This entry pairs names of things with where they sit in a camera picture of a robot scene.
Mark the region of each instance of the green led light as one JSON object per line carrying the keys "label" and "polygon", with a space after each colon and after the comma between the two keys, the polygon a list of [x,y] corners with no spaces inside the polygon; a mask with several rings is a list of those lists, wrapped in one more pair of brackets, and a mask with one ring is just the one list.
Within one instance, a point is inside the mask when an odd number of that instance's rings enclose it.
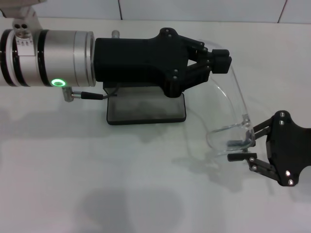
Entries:
{"label": "green led light", "polygon": [[66,85],[66,83],[61,79],[53,79],[52,84],[54,86],[65,86]]}

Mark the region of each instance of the white wall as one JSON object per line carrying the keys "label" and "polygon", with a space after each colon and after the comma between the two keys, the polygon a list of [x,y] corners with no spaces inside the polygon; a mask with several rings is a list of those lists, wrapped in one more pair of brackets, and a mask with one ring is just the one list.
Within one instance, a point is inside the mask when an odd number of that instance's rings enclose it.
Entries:
{"label": "white wall", "polygon": [[121,19],[121,9],[126,20],[311,23],[311,0],[48,0],[34,8],[40,17]]}
{"label": "white wall", "polygon": [[281,23],[311,23],[311,0],[288,0]]}
{"label": "white wall", "polygon": [[34,8],[40,17],[120,19],[118,0],[48,0]]}
{"label": "white wall", "polygon": [[120,0],[123,19],[277,22],[285,0]]}

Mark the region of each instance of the black ring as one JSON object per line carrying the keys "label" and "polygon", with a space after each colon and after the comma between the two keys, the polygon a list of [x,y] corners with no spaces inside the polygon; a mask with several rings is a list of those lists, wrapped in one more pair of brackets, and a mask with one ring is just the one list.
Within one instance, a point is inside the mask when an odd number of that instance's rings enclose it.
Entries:
{"label": "black ring", "polygon": [[6,83],[10,86],[16,86],[10,77],[8,66],[6,64],[6,41],[8,39],[10,32],[11,29],[5,30],[0,40],[0,67]]}
{"label": "black ring", "polygon": [[14,36],[12,43],[12,58],[13,58],[13,68],[15,72],[15,76],[17,81],[22,86],[28,86],[24,80],[23,74],[21,73],[20,63],[19,63],[19,55],[17,50],[16,38]]}
{"label": "black ring", "polygon": [[40,72],[40,77],[45,86],[52,86],[48,80],[47,71],[45,70],[44,62],[44,44],[45,37],[47,36],[49,30],[42,30],[38,38],[38,67]]}

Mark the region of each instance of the cable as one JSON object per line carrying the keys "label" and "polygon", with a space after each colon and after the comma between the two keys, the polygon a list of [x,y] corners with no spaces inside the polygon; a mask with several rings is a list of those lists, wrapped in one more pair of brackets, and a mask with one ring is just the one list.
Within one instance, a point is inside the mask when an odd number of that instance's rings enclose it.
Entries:
{"label": "cable", "polygon": [[108,95],[102,95],[102,94],[97,94],[97,93],[91,93],[91,92],[86,92],[86,91],[82,91],[81,92],[81,99],[84,100],[105,100],[108,99],[112,96],[115,96],[117,91],[120,88],[120,84],[118,83],[116,88]]}

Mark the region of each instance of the metal pin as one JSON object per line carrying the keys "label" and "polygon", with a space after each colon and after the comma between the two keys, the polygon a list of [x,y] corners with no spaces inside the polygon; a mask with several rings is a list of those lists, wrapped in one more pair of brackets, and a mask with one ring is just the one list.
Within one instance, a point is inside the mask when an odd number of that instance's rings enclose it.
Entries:
{"label": "metal pin", "polygon": [[71,96],[74,99],[81,99],[81,91],[73,91],[73,93],[71,94]]}
{"label": "metal pin", "polygon": [[119,39],[120,38],[120,32],[118,30],[113,30],[111,33],[112,38]]}

